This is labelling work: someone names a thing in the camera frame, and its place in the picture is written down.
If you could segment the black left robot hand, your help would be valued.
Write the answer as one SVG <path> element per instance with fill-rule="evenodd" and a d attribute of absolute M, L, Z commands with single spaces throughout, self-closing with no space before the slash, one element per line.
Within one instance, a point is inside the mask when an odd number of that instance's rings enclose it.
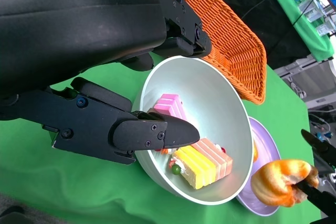
<path fill-rule="evenodd" d="M 39 123 L 54 148 L 127 165 L 135 151 L 194 144 L 192 124 L 132 111 L 80 74 L 115 62 L 147 71 L 152 52 L 202 58 L 211 49 L 185 0 L 1 0 L 1 120 Z"/>

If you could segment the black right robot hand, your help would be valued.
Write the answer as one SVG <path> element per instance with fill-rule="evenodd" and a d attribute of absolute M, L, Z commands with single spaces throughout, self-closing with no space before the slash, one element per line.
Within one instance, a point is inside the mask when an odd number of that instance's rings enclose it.
<path fill-rule="evenodd" d="M 313 134 L 304 129 L 301 130 L 301 135 L 322 160 L 324 160 L 330 167 L 335 168 L 334 146 L 326 141 L 320 141 Z M 308 196 L 307 199 L 314 206 L 327 215 L 326 218 L 313 221 L 312 223 L 335 223 L 335 195 L 314 188 L 309 184 L 307 178 L 297 183 L 296 187 Z"/>

